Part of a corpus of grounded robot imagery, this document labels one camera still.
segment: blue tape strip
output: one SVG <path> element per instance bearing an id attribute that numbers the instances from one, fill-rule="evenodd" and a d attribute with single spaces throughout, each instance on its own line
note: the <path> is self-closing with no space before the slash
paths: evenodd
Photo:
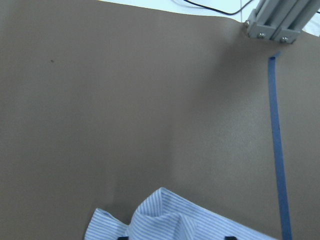
<path id="1" fill-rule="evenodd" d="M 270 102 L 274 164 L 275 164 L 276 184 L 277 184 L 277 190 L 278 190 L 282 239 L 292 240 L 287 187 L 286 187 L 284 156 L 282 152 L 281 133 L 280 133 L 277 88 L 276 88 L 276 58 L 279 55 L 280 55 L 280 52 L 270 57 L 268 61 L 269 102 Z"/>

